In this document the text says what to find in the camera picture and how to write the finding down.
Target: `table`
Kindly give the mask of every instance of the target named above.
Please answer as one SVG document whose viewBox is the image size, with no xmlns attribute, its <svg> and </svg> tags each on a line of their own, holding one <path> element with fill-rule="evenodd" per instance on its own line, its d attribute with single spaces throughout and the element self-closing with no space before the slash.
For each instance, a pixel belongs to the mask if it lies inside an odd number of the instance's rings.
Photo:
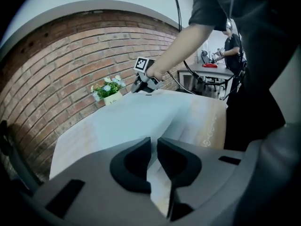
<svg viewBox="0 0 301 226">
<path fill-rule="evenodd" d="M 143 93 L 146 92 L 141 91 L 138 94 L 128 93 L 121 100 L 126 101 L 131 97 L 137 97 L 137 95 L 144 96 Z M 171 121 L 166 122 L 168 124 L 166 125 L 167 129 L 161 135 L 162 137 L 183 141 L 196 146 L 223 149 L 226 135 L 226 103 L 224 101 L 163 89 L 155 90 L 151 94 L 153 99 L 157 98 L 161 103 L 167 99 L 176 99 L 176 101 L 185 101 L 188 103 L 188 111 L 185 111 L 185 107 L 183 108 L 184 111 L 179 111 L 176 115 L 173 115 Z M 116 115 L 112 113 L 112 110 L 116 103 L 109 106 L 114 118 Z M 97 128 L 95 128 L 95 120 L 99 120 L 97 114 L 102 111 L 108 111 L 106 109 L 108 107 L 97 110 L 59 137 L 52 159 L 50 179 L 57 176 L 61 171 L 85 155 L 104 149 L 101 148 L 102 138 L 98 137 L 99 130 L 97 131 Z M 147 172 L 147 181 L 151 183 L 152 188 L 150 198 L 161 213 L 166 215 L 171 182 L 158 159 L 155 158 L 150 165 Z"/>
<path fill-rule="evenodd" d="M 202 65 L 203 65 L 203 63 L 198 63 L 198 64 L 194 64 L 194 65 L 190 66 L 190 68 L 191 68 L 191 70 L 195 71 L 199 76 L 204 76 L 204 77 L 213 77 L 213 78 L 228 80 L 233 75 L 231 70 L 226 68 L 225 65 L 218 65 L 217 68 L 208 68 L 208 67 L 203 67 Z M 186 68 L 179 70 L 178 73 L 179 73 L 179 80 L 182 85 L 184 85 L 184 76 L 185 75 L 192 76 Z M 228 85 L 226 88 L 226 95 L 229 94 L 231 91 L 232 80 L 233 79 L 231 79 L 228 82 Z"/>
<path fill-rule="evenodd" d="M 162 89 L 155 90 L 152 95 L 174 95 L 179 100 L 190 103 L 189 116 L 182 118 L 178 115 L 175 117 L 174 122 L 163 136 L 194 145 L 223 149 L 226 135 L 226 103 L 224 101 Z M 94 120 L 100 110 L 104 110 L 104 107 L 82 119 L 59 137 L 51 163 L 50 179 L 79 158 L 102 150 L 102 148 L 94 147 L 95 144 L 99 144 Z M 179 134 L 176 131 L 179 128 L 175 127 L 179 122 L 181 122 L 182 131 L 180 135 L 176 135 Z"/>
</svg>

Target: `black t-shirt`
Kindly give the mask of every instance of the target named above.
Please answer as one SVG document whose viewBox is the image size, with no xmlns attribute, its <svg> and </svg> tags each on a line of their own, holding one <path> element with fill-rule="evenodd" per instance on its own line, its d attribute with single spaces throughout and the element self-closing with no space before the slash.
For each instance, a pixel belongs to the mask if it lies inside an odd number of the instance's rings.
<svg viewBox="0 0 301 226">
<path fill-rule="evenodd" d="M 231 50 L 234 47 L 240 47 L 240 41 L 237 34 L 232 34 L 225 42 L 225 51 Z M 225 62 L 228 68 L 235 70 L 239 68 L 239 55 L 231 55 L 225 57 Z"/>
<path fill-rule="evenodd" d="M 226 31 L 227 16 L 217 0 L 193 0 L 189 24 L 214 26 L 215 30 Z"/>
</svg>

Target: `white flower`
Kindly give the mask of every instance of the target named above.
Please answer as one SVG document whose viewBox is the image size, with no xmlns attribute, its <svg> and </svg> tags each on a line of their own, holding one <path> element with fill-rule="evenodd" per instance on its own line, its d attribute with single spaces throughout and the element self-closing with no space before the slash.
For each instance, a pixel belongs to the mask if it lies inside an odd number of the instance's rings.
<svg viewBox="0 0 301 226">
<path fill-rule="evenodd" d="M 106 86 L 103 87 L 103 89 L 105 91 L 110 91 L 111 90 L 111 86 L 110 85 L 106 85 Z"/>
<path fill-rule="evenodd" d="M 113 78 L 112 81 L 119 84 L 119 80 L 117 80 L 116 78 Z"/>
<path fill-rule="evenodd" d="M 121 80 L 121 77 L 120 77 L 119 75 L 116 75 L 116 76 L 115 76 L 115 79 L 117 79 L 117 80 L 120 81 L 120 80 Z"/>
<path fill-rule="evenodd" d="M 99 97 L 99 95 L 97 94 L 96 91 L 95 91 L 92 95 L 93 95 L 94 99 L 95 99 L 97 102 L 100 101 L 100 97 Z"/>
<path fill-rule="evenodd" d="M 109 83 L 109 82 L 111 82 L 111 79 L 109 77 L 105 77 L 104 81 L 107 82 L 107 83 Z"/>
</svg>

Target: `person in black shirt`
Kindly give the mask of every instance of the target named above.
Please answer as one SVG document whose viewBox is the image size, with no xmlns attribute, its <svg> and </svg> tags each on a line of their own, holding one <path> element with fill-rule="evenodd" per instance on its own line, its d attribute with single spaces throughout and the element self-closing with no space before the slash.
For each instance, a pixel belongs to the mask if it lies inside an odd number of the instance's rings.
<svg viewBox="0 0 301 226">
<path fill-rule="evenodd" d="M 219 61 L 221 59 L 225 59 L 226 66 L 230 69 L 235 76 L 233 77 L 232 86 L 231 86 L 231 94 L 229 95 L 227 104 L 229 105 L 233 98 L 237 93 L 237 89 L 235 89 L 239 83 L 238 71 L 240 69 L 240 40 L 237 34 L 232 33 L 230 29 L 226 29 L 226 31 L 222 32 L 223 34 L 227 35 L 227 39 L 225 41 L 225 51 L 218 51 L 215 54 L 219 57 L 215 59 L 215 61 Z"/>
<path fill-rule="evenodd" d="M 298 0 L 279 1 L 193 0 L 189 26 L 146 72 L 162 80 L 167 71 L 197 51 L 212 30 L 225 31 L 227 18 L 233 19 L 244 41 L 248 70 L 227 108 L 225 149 L 243 151 L 251 141 L 285 124 L 269 89 L 299 45 L 300 34 L 287 22 L 294 17 L 292 8 L 298 7 Z"/>
</svg>

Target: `black cable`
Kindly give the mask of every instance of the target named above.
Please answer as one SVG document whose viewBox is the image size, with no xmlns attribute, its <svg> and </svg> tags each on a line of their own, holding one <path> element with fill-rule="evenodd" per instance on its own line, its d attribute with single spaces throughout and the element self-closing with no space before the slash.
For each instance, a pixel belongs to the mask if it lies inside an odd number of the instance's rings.
<svg viewBox="0 0 301 226">
<path fill-rule="evenodd" d="M 180 6 L 179 6 L 179 1 L 178 0 L 175 0 L 175 3 L 176 3 L 176 6 L 177 6 L 177 10 L 178 10 L 178 22 L 179 22 L 179 32 L 181 32 L 182 30 L 182 16 L 181 16 L 181 10 L 180 10 Z M 187 68 L 187 70 L 191 73 L 191 75 L 197 79 L 199 82 L 205 84 L 205 85 L 222 85 L 222 84 L 225 84 L 226 82 L 228 82 L 229 80 L 231 80 L 238 72 L 238 74 L 241 73 L 242 69 L 243 69 L 243 63 L 242 63 L 242 58 L 243 58 L 243 54 L 242 54 L 242 44 L 241 44 L 241 39 L 240 39 L 240 35 L 238 33 L 238 37 L 239 37 L 239 42 L 240 42 L 240 48 L 239 48 L 239 51 L 240 51 L 240 69 L 236 72 L 236 73 L 233 73 L 233 75 L 225 80 L 224 82 L 220 82 L 220 83 L 208 83 L 208 82 L 205 82 L 202 80 L 202 78 L 194 71 L 192 71 L 189 66 L 187 65 L 186 61 L 184 60 L 184 65 L 185 67 Z"/>
<path fill-rule="evenodd" d="M 237 85 L 235 86 L 235 88 L 232 89 L 232 90 L 229 92 L 229 94 L 227 94 L 222 100 L 225 100 L 231 93 L 233 93 L 233 91 L 235 91 L 235 90 L 237 89 L 237 87 L 239 86 L 239 84 L 243 81 L 244 77 L 245 77 L 245 75 L 242 76 L 242 78 L 241 78 L 240 81 L 237 83 Z"/>
</svg>

